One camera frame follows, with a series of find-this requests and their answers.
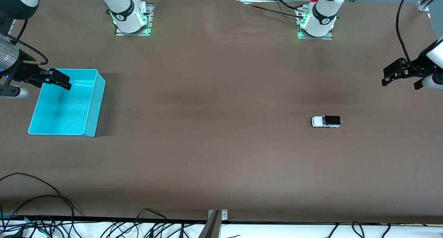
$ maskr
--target black cable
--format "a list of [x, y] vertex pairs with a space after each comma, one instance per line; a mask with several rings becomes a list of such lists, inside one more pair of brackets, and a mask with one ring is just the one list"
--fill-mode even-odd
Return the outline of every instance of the black cable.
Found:
[[157, 238], [158, 235], [160, 235], [160, 238], [161, 238], [163, 231], [166, 230], [166, 229], [168, 229], [169, 227], [171, 227], [171, 226], [174, 225], [174, 224], [171, 223], [171, 224], [170, 224], [169, 226], [167, 226], [167, 227], [165, 227], [165, 225], [166, 225], [166, 223], [164, 223], [164, 224], [161, 226], [162, 230], [160, 230], [160, 232], [157, 233], [157, 234], [154, 236], [154, 238]]
[[283, 0], [274, 0], [274, 1], [278, 1], [278, 2], [282, 3], [284, 6], [286, 6], [286, 7], [289, 8], [289, 9], [293, 9], [293, 10], [296, 10], [296, 9], [297, 9], [297, 7], [294, 7], [294, 6], [288, 5], [288, 4], [287, 4], [286, 2], [284, 2]]
[[6, 229], [5, 225], [4, 225], [4, 217], [3, 217], [3, 206], [0, 204], [0, 218], [1, 218], [1, 223], [3, 226], [3, 230]]
[[[96, 221], [96, 222], [87, 222], [87, 221], [83, 221], [83, 222], [75, 222], [76, 224], [81, 224], [81, 223], [99, 223], [99, 222], [110, 222], [109, 220], [105, 220], [105, 221]], [[69, 223], [63, 223], [62, 221], [59, 224], [56, 224], [55, 226], [63, 226], [63, 225], [69, 225]]]
[[32, 233], [30, 234], [29, 238], [32, 238], [32, 236], [34, 235], [35, 231], [37, 230], [37, 223], [35, 222], [34, 224], [34, 230], [32, 231]]
[[[13, 213], [12, 213], [12, 215], [11, 215], [11, 217], [13, 216], [13, 215], [15, 215], [16, 213], [18, 213], [18, 211], [24, 206], [24, 205], [26, 205], [27, 203], [29, 203], [29, 202], [32, 202], [33, 200], [35, 200], [35, 199], [39, 199], [39, 198], [44, 198], [44, 197], [56, 197], [56, 198], [61, 198], [68, 206], [69, 206], [69, 208], [71, 209], [71, 228], [70, 228], [70, 231], [69, 231], [69, 233], [71, 233], [71, 230], [72, 229], [74, 229], [75, 231], [76, 231], [76, 229], [75, 229], [75, 227], [74, 227], [74, 218], [75, 218], [75, 214], [74, 214], [74, 205], [73, 205], [73, 203], [72, 203], [72, 201], [70, 200], [70, 199], [68, 199], [67, 197], [64, 197], [64, 196], [60, 196], [60, 195], [40, 195], [40, 196], [36, 196], [36, 197], [33, 197], [33, 198], [31, 198], [31, 199], [29, 199], [29, 200], [27, 200], [26, 202], [24, 202], [24, 203], [22, 203]], [[11, 220], [11, 218], [9, 218], [8, 219], [8, 221], [6, 222], [6, 226], [8, 226], [8, 224], [9, 224], [9, 221]]]
[[68, 233], [68, 230], [65, 229], [65, 227], [61, 226], [62, 229], [66, 232], [66, 234], [68, 234], [68, 237], [70, 236], [70, 234]]
[[[189, 224], [189, 225], [184, 226], [183, 229], [185, 229], [185, 228], [187, 228], [187, 227], [189, 227], [189, 226], [195, 225], [195, 224], [204, 224], [204, 223], [206, 223], [206, 221], [204, 221], [204, 222], [196, 222], [196, 223], [193, 223], [193, 224]], [[169, 236], [167, 236], [166, 238], [171, 238], [171, 236], [173, 236], [175, 233], [179, 232], [180, 230], [181, 230], [181, 228], [178, 229], [178, 230], [176, 230], [176, 231], [174, 231], [174, 232], [172, 232], [172, 233], [171, 233]]]
[[[26, 26], [27, 26], [27, 19], [23, 22], [23, 26], [22, 26], [22, 28], [20, 30], [20, 33], [17, 36], [17, 39], [20, 39], [22, 37], [23, 32], [25, 31]], [[15, 45], [15, 44], [17, 44], [17, 42], [16, 41], [12, 41], [11, 44]]]
[[189, 235], [186, 233], [186, 231], [183, 229], [183, 233], [185, 234], [185, 236], [187, 237], [187, 238], [191, 238], [191, 237], [189, 237]]
[[149, 211], [151, 213], [156, 214], [157, 216], [163, 217], [165, 219], [167, 219], [166, 216], [164, 216], [163, 214], [161, 214], [160, 212], [158, 212], [157, 210], [153, 209], [153, 208], [144, 208], [142, 209], [139, 214], [137, 215], [136, 219], [139, 219], [139, 217], [142, 215], [143, 211]]
[[51, 219], [51, 223], [49, 225], [49, 231], [46, 229], [46, 223], [43, 222], [42, 218], [40, 218], [40, 222], [42, 223], [43, 229], [46, 231], [46, 233], [49, 233], [52, 236], [55, 232], [55, 220], [50, 216], [45, 216], [45, 217]]
[[38, 230], [48, 233], [49, 236], [51, 236], [51, 237], [53, 237], [55, 231], [58, 230], [60, 232], [60, 235], [62, 235], [62, 238], [65, 238], [65, 235], [63, 234], [62, 230], [56, 226], [56, 223], [54, 220], [51, 221], [51, 224], [44, 223], [42, 220], [41, 220], [41, 222], [42, 222], [43, 229], [40, 227], [37, 227]]
[[32, 227], [34, 227], [34, 226], [29, 226], [29, 223], [26, 223], [26, 224], [23, 224], [23, 225], [21, 225], [20, 227], [15, 227], [15, 228], [11, 228], [11, 229], [8, 229], [8, 230], [3, 230], [3, 231], [1, 231], [0, 232], [0, 234], [3, 234], [3, 233], [6, 233], [6, 232], [14, 232], [14, 231], [18, 231], [18, 230], [20, 230], [20, 229], [22, 229], [22, 228], [32, 228]]
[[179, 238], [184, 238], [185, 237], [185, 230], [184, 230], [185, 225], [182, 223], [182, 229], [180, 229], [180, 235]]
[[303, 18], [302, 16], [296, 16], [296, 15], [284, 13], [284, 12], [281, 12], [281, 11], [274, 11], [274, 10], [263, 8], [263, 7], [260, 7], [260, 6], [255, 6], [255, 5], [250, 5], [250, 6], [255, 7], [255, 8], [259, 8], [259, 9], [262, 9], [262, 10], [266, 10], [266, 11], [272, 11], [272, 12], [279, 13], [279, 14], [282, 14], [282, 15], [292, 16], [292, 17], [295, 17], [295, 18]]
[[127, 233], [131, 232], [131, 230], [130, 230], [130, 231], [128, 231], [128, 232], [125, 233], [123, 230], [121, 230], [120, 227], [118, 227], [118, 230], [120, 230], [123, 234], [127, 234]]
[[32, 50], [33, 52], [36, 52], [36, 53], [39, 54], [41, 57], [43, 57], [43, 59], [44, 59], [45, 61], [44, 61], [44, 62], [41, 62], [40, 65], [46, 65], [46, 64], [48, 64], [48, 62], [49, 62], [49, 61], [48, 61], [48, 58], [47, 58], [45, 55], [43, 55], [40, 51], [38, 51], [38, 50], [36, 50], [35, 48], [33, 48], [32, 46], [30, 46], [29, 44], [27, 44], [27, 43], [25, 43], [25, 42], [23, 42], [23, 41], [20, 41], [20, 40], [18, 40], [17, 38], [15, 38], [15, 37], [13, 37], [13, 36], [10, 36], [9, 34], [4, 33], [4, 32], [1, 31], [1, 30], [0, 30], [0, 34], [2, 34], [3, 36], [6, 36], [6, 37], [12, 39], [12, 40], [15, 41], [16, 43], [20, 43], [20, 44], [22, 44], [23, 46], [27, 47], [28, 49]]
[[332, 229], [332, 231], [329, 233], [329, 235], [326, 238], [331, 238], [332, 235], [334, 234], [335, 230], [338, 228], [338, 226], [340, 225], [339, 222], [335, 223], [335, 227]]
[[[120, 225], [117, 225], [117, 224], [118, 224], [118, 222], [115, 222], [115, 223], [112, 225], [112, 226], [115, 226], [115, 228], [114, 228], [114, 229], [111, 228], [111, 230], [109, 231], [109, 234], [106, 235], [105, 238], [111, 238], [111, 234], [112, 234], [114, 231], [116, 231], [117, 229], [120, 230], [120, 227], [123, 226], [123, 225], [125, 225], [124, 222], [122, 222]], [[122, 237], [124, 237], [123, 234], [127, 234], [127, 233], [130, 232], [131, 230], [132, 230], [132, 229], [130, 229], [130, 230], [126, 230], [126, 231], [122, 231]]]
[[[358, 225], [359, 225], [360, 230], [361, 230], [361, 234], [359, 234], [359, 233], [355, 230], [355, 227], [354, 227], [355, 224], [358, 224]], [[354, 232], [355, 232], [358, 236], [360, 236], [360, 238], [365, 238], [365, 237], [364, 237], [363, 227], [361, 226], [361, 224], [360, 224], [359, 222], [352, 222], [352, 230], [354, 230]]]
[[[49, 234], [48, 232], [46, 232], [46, 229], [42, 229], [41, 227], [37, 227], [37, 229], [38, 229], [38, 231], [40, 231], [41, 233], [44, 233], [44, 234], [48, 234], [49, 235], [49, 238], [53, 238], [53, 235], [51, 235], [51, 234]], [[62, 235], [62, 238], [65, 238], [65, 235], [63, 234], [63, 232], [59, 229], [59, 228], [57, 228], [57, 230], [60, 232], [60, 234]]]
[[147, 238], [147, 237], [154, 238], [154, 231], [153, 230], [154, 230], [155, 226], [157, 226], [157, 224], [159, 224], [159, 222], [154, 223], [152, 228], [150, 228], [150, 230], [148, 230], [148, 232], [146, 233], [145, 236], [143, 236], [143, 238]]
[[60, 195], [60, 196], [62, 195], [62, 194], [60, 194], [60, 191], [59, 191], [56, 187], [52, 186], [50, 183], [46, 182], [45, 180], [43, 180], [43, 179], [41, 179], [41, 178], [38, 178], [38, 177], [36, 177], [36, 176], [34, 176], [34, 175], [26, 174], [26, 173], [23, 173], [23, 172], [14, 172], [14, 173], [11, 173], [11, 174], [9, 174], [9, 175], [6, 175], [6, 176], [0, 178], [0, 181], [3, 180], [3, 179], [6, 179], [6, 178], [8, 178], [8, 177], [10, 177], [10, 176], [12, 176], [12, 175], [25, 175], [25, 176], [28, 176], [28, 177], [31, 177], [31, 178], [37, 179], [38, 181], [40, 181], [40, 182], [46, 184], [47, 186], [51, 187], [51, 188], [52, 188], [52, 189], [53, 189], [58, 195]]
[[419, 72], [419, 73], [423, 73], [424, 71], [420, 71], [420, 70], [418, 70], [417, 68], [415, 68], [415, 66], [414, 66], [413, 63], [411, 62], [411, 59], [409, 58], [408, 51], [406, 50], [405, 43], [404, 43], [404, 41], [403, 41], [403, 39], [401, 38], [401, 35], [400, 35], [400, 30], [399, 30], [399, 27], [398, 27], [398, 22], [399, 22], [399, 19], [400, 19], [400, 11], [401, 11], [401, 8], [402, 8], [404, 2], [405, 2], [405, 0], [401, 0], [401, 1], [400, 1], [400, 6], [398, 7], [397, 17], [396, 17], [396, 20], [395, 20], [395, 30], [396, 30], [396, 32], [397, 32], [398, 40], [400, 41], [401, 48], [403, 49], [403, 53], [405, 54], [405, 57], [406, 57], [406, 60], [408, 61], [408, 64], [409, 64], [409, 65], [411, 66], [411, 68], [413, 68], [415, 71], [417, 71], [417, 72]]
[[391, 224], [388, 223], [388, 228], [386, 229], [386, 231], [381, 235], [381, 238], [385, 238], [385, 235], [389, 232], [389, 229], [391, 229]]
[[[152, 209], [152, 208], [142, 209], [142, 210], [139, 212], [139, 215], [141, 215], [141, 214], [142, 214], [142, 211], [144, 211], [144, 210], [148, 210], [148, 211], [150, 211], [150, 212], [152, 212], [152, 213], [154, 213], [154, 214], [156, 214], [156, 215], [158, 215], [158, 216], [162, 216], [162, 217], [165, 218], [165, 219], [164, 219], [164, 224], [163, 224], [162, 226], [160, 226], [160, 227], [163, 227], [163, 226], [166, 224], [166, 221], [167, 221], [166, 217], [165, 217], [164, 215], [160, 214], [160, 213], [159, 213], [158, 211], [156, 211], [155, 209]], [[135, 221], [138, 219], [139, 215], [138, 215], [137, 218], [134, 220], [134, 225], [133, 225], [132, 227], [128, 228], [126, 231], [131, 230], [131, 229], [133, 229], [134, 227], [137, 227], [138, 225], [141, 224], [141, 222], [139, 222], [139, 223], [135, 223]], [[145, 237], [147, 237], [147, 236], [150, 234], [150, 232], [152, 232], [152, 234], [153, 234], [153, 232], [154, 232], [155, 230], [157, 230], [157, 229], [160, 228], [160, 227], [158, 227], [158, 228], [156, 228], [156, 229], [154, 230], [155, 226], [156, 226], [156, 224], [154, 224], [154, 226], [153, 226], [153, 227], [147, 232], [147, 234], [145, 235]], [[120, 236], [123, 235], [123, 233], [120, 234], [120, 235], [117, 235], [115, 238], [119, 238]]]
[[113, 222], [113, 223], [111, 224], [111, 226], [109, 226], [107, 229], [105, 229], [105, 231], [103, 231], [103, 233], [101, 233], [100, 238], [102, 238], [102, 237], [105, 235], [105, 233], [108, 231], [108, 229], [112, 228], [112, 227], [115, 226], [115, 225], [116, 225], [116, 222]]
[[136, 229], [137, 229], [137, 237], [136, 238], [138, 238], [138, 236], [140, 234], [140, 230], [138, 229], [138, 226], [136, 226]]

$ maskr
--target teal plastic bin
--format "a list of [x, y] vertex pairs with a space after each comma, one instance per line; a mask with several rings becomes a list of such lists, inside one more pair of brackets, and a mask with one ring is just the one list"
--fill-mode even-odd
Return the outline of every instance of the teal plastic bin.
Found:
[[43, 84], [29, 134], [50, 137], [94, 137], [105, 91], [95, 69], [58, 69], [70, 77], [71, 90]]

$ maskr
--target toy car black roof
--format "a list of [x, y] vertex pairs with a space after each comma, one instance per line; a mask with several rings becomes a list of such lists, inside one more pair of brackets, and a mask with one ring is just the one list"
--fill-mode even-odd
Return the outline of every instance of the toy car black roof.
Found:
[[325, 116], [325, 125], [340, 125], [341, 123], [340, 116]]

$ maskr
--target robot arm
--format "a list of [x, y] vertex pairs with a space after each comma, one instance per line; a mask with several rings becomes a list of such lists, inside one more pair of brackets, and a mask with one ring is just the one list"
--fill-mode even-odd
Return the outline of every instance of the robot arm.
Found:
[[325, 36], [334, 27], [337, 13], [345, 0], [318, 0], [310, 2], [309, 17], [300, 25], [311, 36]]
[[433, 42], [420, 55], [408, 64], [405, 58], [399, 58], [383, 69], [383, 86], [394, 80], [421, 77], [414, 83], [414, 88], [422, 87], [443, 90], [443, 36]]
[[[104, 0], [111, 11], [111, 16], [120, 31], [133, 33], [146, 25], [141, 16], [146, 12], [146, 3], [140, 0]], [[0, 19], [28, 19], [38, 8], [39, 0], [0, 0]], [[25, 82], [36, 87], [43, 83], [55, 84], [71, 89], [70, 78], [56, 69], [43, 70], [33, 57], [12, 43], [10, 39], [19, 41], [6, 33], [0, 33], [0, 97], [26, 98], [25, 88], [10, 85], [11, 81]]]
[[146, 25], [141, 16], [146, 3], [140, 0], [104, 0], [117, 27], [124, 33], [134, 33]]

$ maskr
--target white toy pickup truck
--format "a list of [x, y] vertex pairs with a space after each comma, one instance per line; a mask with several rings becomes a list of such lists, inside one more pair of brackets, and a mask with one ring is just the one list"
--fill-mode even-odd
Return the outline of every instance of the white toy pickup truck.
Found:
[[313, 128], [337, 128], [342, 124], [340, 116], [314, 116], [311, 121]]

